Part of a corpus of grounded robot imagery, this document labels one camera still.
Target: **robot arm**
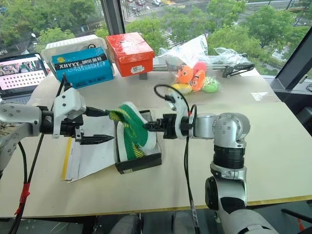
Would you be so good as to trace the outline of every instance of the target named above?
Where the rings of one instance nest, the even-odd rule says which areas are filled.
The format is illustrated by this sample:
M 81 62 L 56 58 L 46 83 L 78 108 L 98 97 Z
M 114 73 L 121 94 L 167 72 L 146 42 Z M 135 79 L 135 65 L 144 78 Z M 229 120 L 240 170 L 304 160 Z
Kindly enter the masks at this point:
M 220 217 L 226 234 L 275 234 L 275 229 L 258 213 L 247 210 L 247 183 L 244 154 L 249 120 L 239 113 L 197 115 L 188 113 L 184 97 L 173 92 L 160 96 L 176 114 L 145 125 L 148 131 L 164 132 L 164 139 L 214 139 L 212 177 L 206 180 L 207 206 Z
M 86 107 L 84 98 L 74 88 L 56 97 L 54 110 L 0 102 L 0 178 L 17 144 L 25 137 L 40 133 L 58 138 L 74 137 L 80 144 L 99 144 L 113 139 L 107 135 L 85 136 L 82 114 L 90 117 L 106 116 L 108 112 Z

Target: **green sneaker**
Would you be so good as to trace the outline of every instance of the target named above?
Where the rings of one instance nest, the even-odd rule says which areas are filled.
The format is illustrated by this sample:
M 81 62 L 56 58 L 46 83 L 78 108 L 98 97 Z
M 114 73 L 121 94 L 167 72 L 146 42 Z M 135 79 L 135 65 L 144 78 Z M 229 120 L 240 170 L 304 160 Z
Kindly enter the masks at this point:
M 128 160 L 142 157 L 144 156 L 142 151 L 151 150 L 155 147 L 156 133 L 149 132 L 143 127 L 147 121 L 131 102 L 125 102 L 119 109 L 111 110 L 109 117 L 111 120 L 119 121 L 123 124 L 123 134 L 119 132 L 117 141 L 118 147 L 119 143 L 122 144 L 124 142 Z

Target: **window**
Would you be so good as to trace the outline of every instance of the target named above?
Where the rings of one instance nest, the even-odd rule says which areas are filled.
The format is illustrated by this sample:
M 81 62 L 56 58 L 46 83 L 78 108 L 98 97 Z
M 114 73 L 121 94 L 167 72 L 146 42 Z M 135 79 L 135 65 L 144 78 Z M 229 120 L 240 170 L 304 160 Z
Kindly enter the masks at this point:
M 0 58 L 94 32 L 108 35 L 100 0 L 0 0 Z
M 209 54 L 246 53 L 262 75 L 276 76 L 312 25 L 312 0 L 120 0 L 126 32 L 158 53 L 208 34 Z

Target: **white tabletop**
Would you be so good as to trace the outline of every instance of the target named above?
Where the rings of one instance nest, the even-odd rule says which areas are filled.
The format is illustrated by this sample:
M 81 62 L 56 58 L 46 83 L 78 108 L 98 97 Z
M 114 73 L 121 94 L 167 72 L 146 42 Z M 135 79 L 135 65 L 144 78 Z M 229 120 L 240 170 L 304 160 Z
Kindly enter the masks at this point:
M 139 109 L 153 108 L 155 117 L 170 110 L 152 92 L 154 84 L 168 81 L 164 72 L 152 73 L 149 80 L 137 77 L 116 78 L 80 90 L 89 106 L 115 108 L 130 100 Z M 240 112 L 251 122 L 246 137 L 245 164 L 248 201 L 265 201 L 312 194 L 306 186 L 312 179 L 312 158 L 307 154 L 312 138 L 291 113 L 278 101 L 260 76 L 221 79 L 223 92 L 188 96 L 195 100 L 199 113 Z M 147 97 L 140 99 L 141 92 Z M 256 101 L 250 92 L 267 92 L 269 96 Z M 69 216 L 116 214 L 131 211 L 157 211 L 189 206 L 183 171 L 185 141 L 162 140 L 163 163 L 160 166 L 120 175 L 114 166 L 82 180 L 66 184 L 61 172 L 67 139 L 45 136 L 24 216 Z M 38 137 L 27 138 L 23 144 L 30 168 Z M 195 205 L 205 207 L 204 184 L 211 176 L 209 164 L 213 158 L 213 142 L 190 141 L 190 183 Z M 22 188 L 22 157 L 17 149 L 0 182 L 0 217 L 13 216 Z

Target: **laptop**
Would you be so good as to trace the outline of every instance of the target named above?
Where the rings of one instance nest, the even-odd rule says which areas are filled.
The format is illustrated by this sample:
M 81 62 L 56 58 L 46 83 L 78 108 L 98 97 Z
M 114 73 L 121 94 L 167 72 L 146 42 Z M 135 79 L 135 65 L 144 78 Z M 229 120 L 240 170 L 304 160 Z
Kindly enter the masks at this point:
M 26 104 L 46 76 L 39 53 L 0 58 L 0 100 Z

